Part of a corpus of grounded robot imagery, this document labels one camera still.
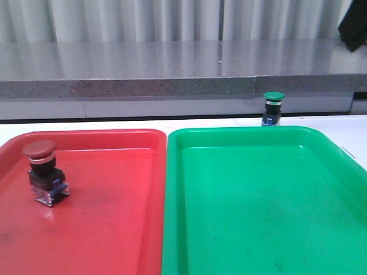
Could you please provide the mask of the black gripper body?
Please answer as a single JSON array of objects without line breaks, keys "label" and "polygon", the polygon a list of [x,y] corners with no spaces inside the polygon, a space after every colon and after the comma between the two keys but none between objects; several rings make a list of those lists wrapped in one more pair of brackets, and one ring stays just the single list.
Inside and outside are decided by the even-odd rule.
[{"label": "black gripper body", "polygon": [[366,0],[353,0],[338,26],[341,41],[353,53],[366,43]]}]

